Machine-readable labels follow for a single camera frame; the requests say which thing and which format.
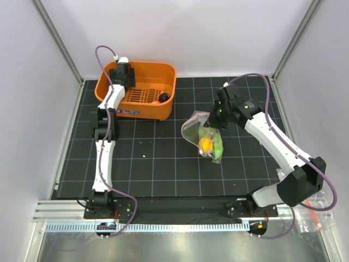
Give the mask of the small green toy vegetable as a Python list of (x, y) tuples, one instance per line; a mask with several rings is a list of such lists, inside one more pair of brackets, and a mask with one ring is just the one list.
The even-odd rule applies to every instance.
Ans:
[(219, 131), (213, 127), (200, 127), (198, 129), (198, 137), (208, 137), (210, 139), (214, 139), (215, 137), (220, 136)]

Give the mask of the orange plastic basket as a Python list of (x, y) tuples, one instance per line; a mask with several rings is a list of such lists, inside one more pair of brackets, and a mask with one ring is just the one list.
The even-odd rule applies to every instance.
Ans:
[[(176, 90), (176, 69), (168, 63), (130, 61), (135, 70), (136, 86), (125, 92), (125, 97), (115, 107), (117, 117), (165, 120), (172, 111)], [(159, 95), (171, 97), (159, 103)]]

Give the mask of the pink dotted zip bag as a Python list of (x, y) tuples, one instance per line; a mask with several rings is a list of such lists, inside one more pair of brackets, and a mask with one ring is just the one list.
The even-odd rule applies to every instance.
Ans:
[(196, 146), (198, 154), (210, 158), (213, 163), (220, 164), (224, 147), (220, 131), (213, 127), (205, 127), (209, 113), (194, 111), (180, 129), (182, 137)]

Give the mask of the long green toy vegetable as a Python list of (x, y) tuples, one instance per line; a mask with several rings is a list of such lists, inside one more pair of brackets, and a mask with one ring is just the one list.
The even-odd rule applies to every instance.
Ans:
[(212, 136), (212, 143), (213, 143), (213, 150), (212, 150), (212, 157), (216, 162), (220, 162), (223, 154), (223, 141), (219, 134), (214, 134)]

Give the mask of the yellow orange toy fruit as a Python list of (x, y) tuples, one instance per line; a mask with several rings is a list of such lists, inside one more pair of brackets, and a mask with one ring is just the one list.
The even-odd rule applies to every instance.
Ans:
[(211, 153), (213, 150), (213, 142), (208, 137), (202, 137), (199, 140), (198, 146), (203, 153)]

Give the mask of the dark purple toy fruit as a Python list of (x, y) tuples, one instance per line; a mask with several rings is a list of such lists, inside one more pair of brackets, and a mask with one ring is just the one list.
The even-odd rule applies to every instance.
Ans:
[(162, 93), (159, 95), (158, 101), (159, 101), (159, 103), (164, 103), (164, 102), (168, 101), (170, 99), (170, 97), (171, 96), (168, 93)]

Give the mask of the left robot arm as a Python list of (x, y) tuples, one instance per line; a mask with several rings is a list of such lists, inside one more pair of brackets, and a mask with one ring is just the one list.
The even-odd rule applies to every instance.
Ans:
[(119, 125), (116, 109), (125, 97), (126, 90), (134, 82), (134, 70), (128, 59), (120, 58), (113, 72), (103, 73), (109, 82), (108, 92), (92, 112), (93, 138), (97, 150), (95, 178), (92, 192), (86, 203), (84, 218), (110, 218), (114, 215), (116, 206), (113, 200), (111, 171), (112, 156), (117, 139), (119, 138)]

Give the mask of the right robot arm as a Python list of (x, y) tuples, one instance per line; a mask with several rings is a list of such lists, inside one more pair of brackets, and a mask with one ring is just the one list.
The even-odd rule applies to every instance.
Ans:
[(226, 129), (229, 123), (240, 126), (268, 151), (285, 174), (280, 182), (246, 196), (248, 214), (259, 216), (274, 204), (295, 207), (322, 189), (319, 172), (325, 172), (326, 163), (321, 157), (313, 158), (299, 149), (274, 124), (264, 107), (254, 99), (244, 99), (234, 84), (224, 83), (216, 93), (218, 98), (205, 125), (217, 129)]

